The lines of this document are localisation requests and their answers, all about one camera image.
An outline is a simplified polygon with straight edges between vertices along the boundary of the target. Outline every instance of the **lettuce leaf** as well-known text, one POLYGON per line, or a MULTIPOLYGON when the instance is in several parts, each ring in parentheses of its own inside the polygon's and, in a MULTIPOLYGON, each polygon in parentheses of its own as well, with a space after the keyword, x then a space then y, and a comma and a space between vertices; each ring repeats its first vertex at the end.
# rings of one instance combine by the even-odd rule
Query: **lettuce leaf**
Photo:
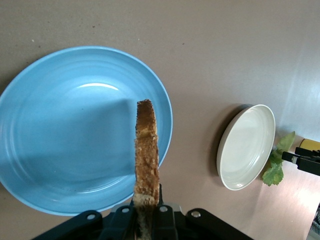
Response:
POLYGON ((284 172, 282 170, 282 153, 289 151, 292 144, 294 143, 296 133, 293 131, 288 135, 280 138, 279 143, 276 145, 276 150, 272 150, 267 161, 266 171, 262 175, 263 183, 269 187, 278 185, 284 178, 284 172))

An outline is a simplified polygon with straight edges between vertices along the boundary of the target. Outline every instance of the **toasted bread crust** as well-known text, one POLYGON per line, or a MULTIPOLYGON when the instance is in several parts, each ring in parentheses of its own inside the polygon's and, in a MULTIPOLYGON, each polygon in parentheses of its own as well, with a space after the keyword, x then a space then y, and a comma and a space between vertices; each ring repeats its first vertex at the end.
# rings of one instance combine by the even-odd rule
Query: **toasted bread crust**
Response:
POLYGON ((141 239, 151 239, 153 210, 159 203, 159 150, 157 122, 149 99, 137 103, 135 126, 135 176, 133 202, 141 239))

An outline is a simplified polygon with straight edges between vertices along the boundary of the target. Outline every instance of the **beige tabletop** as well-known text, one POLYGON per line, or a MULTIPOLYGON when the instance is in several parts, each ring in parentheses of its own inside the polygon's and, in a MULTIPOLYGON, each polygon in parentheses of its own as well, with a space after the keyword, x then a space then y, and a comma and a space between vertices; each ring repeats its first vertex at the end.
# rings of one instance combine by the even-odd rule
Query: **beige tabletop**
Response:
MULTIPOLYGON (((296 131, 320 142, 319 13, 318 0, 0 0, 0 92, 57 50, 128 52, 155 71, 172 104, 164 200, 183 213, 204 208, 256 240, 304 240, 320 177, 285 162, 278 186, 257 178, 231 191, 216 153, 245 105, 269 106, 276 136, 296 131)), ((67 219, 29 208, 0 186, 1 240, 27 240, 67 219)))

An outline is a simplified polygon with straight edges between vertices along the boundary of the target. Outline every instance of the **yellow object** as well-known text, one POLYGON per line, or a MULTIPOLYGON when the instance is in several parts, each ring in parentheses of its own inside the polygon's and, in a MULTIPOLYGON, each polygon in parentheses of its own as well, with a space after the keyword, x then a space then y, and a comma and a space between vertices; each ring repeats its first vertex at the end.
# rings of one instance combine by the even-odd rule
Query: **yellow object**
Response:
POLYGON ((320 142, 313 141, 310 139, 304 139, 301 144, 300 148, 308 149, 308 150, 320 150, 320 142))

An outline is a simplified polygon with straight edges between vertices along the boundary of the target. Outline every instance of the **white bowl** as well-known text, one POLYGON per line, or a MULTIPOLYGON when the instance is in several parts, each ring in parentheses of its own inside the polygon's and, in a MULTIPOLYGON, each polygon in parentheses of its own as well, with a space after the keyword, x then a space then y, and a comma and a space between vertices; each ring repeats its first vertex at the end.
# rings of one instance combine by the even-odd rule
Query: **white bowl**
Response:
POLYGON ((217 152, 217 170, 224 186, 240 190, 262 171, 275 138, 275 117, 266 105, 240 112, 228 125, 217 152))

